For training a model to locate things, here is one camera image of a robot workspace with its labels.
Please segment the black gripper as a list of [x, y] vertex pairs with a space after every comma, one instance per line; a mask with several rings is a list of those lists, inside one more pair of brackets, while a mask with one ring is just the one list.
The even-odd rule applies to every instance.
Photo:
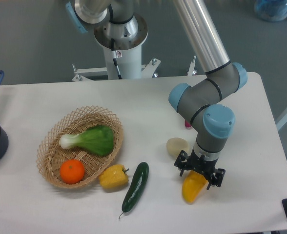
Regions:
[[189, 156], [186, 151], [181, 150], [174, 162], [174, 166], [179, 169], [179, 176], [182, 176], [185, 171], [195, 171], [203, 175], [208, 181], [206, 189], [209, 190], [212, 186], [221, 187], [226, 173], [225, 169], [215, 168], [217, 161], [217, 159], [207, 161], [203, 155], [198, 157], [194, 152]]

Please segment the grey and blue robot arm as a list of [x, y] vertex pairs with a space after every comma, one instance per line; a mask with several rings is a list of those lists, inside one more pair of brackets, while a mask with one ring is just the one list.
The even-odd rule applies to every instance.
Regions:
[[[215, 164], [235, 123], [232, 110], [220, 102], [246, 84], [247, 72], [230, 61], [203, 1], [176, 0], [174, 5], [206, 75], [194, 86], [178, 84], [169, 94], [173, 109], [198, 133], [191, 154], [181, 152], [175, 166], [181, 172], [195, 171], [209, 186], [220, 187], [225, 170]], [[126, 54], [140, 48], [148, 32], [133, 1], [69, 0], [65, 8], [75, 27], [81, 33], [92, 31], [103, 47], [109, 79], [143, 77], [141, 56]]]

